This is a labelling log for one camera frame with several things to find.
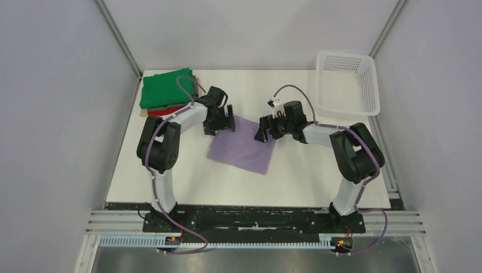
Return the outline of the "purple t-shirt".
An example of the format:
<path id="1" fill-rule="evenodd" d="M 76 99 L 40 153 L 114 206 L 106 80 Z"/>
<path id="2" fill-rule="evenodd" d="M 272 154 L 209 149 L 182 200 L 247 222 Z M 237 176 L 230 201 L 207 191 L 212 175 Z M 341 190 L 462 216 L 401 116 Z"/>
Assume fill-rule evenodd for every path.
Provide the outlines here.
<path id="1" fill-rule="evenodd" d="M 210 145 L 207 158 L 265 175 L 276 141 L 272 137 L 265 143 L 255 140 L 258 123 L 237 115 L 234 120 L 235 131 L 219 131 Z"/>

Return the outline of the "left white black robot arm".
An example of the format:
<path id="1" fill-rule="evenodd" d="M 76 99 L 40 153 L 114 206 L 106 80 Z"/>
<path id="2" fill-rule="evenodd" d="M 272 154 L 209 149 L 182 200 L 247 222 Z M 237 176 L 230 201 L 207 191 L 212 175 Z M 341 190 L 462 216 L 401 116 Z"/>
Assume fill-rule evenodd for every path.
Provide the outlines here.
<path id="1" fill-rule="evenodd" d="M 223 130 L 235 131 L 232 105 L 227 104 L 227 93 L 210 87 L 208 93 L 195 98 L 178 111 L 164 116 L 149 116 L 143 127 L 136 155 L 146 167 L 153 191 L 152 207 L 161 212 L 156 223 L 164 231 L 178 226 L 178 215 L 171 212 L 177 205 L 173 192 L 172 168 L 179 157 L 180 136 L 201 124 L 203 133 L 215 136 Z"/>

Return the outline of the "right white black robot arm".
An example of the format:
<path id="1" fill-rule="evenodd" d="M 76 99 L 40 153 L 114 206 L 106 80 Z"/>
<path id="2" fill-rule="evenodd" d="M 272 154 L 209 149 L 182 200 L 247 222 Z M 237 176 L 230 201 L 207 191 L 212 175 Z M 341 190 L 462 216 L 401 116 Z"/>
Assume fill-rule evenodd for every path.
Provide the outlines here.
<path id="1" fill-rule="evenodd" d="M 381 173 L 384 155 L 363 123 L 349 127 L 308 121 L 300 101 L 281 103 L 271 98 L 273 113 L 260 118 L 254 139 L 266 143 L 290 135 L 303 144 L 317 144 L 333 150 L 342 181 L 330 203 L 329 227 L 343 232 L 351 225 L 366 185 Z"/>

